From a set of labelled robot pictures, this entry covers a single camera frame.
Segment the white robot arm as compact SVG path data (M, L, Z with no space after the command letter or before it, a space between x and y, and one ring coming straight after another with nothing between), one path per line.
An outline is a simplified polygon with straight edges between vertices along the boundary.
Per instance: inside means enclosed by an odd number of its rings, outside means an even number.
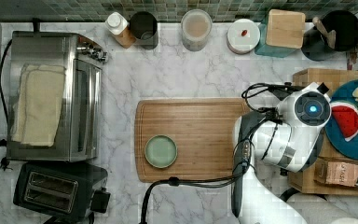
M321 131L331 117L328 88L310 83L256 83L244 91L245 100L268 91L279 99L275 106L253 108L239 117L234 128L231 209L240 224L307 224L296 209L274 195L256 177L262 161L284 171L302 172L316 162L322 149Z

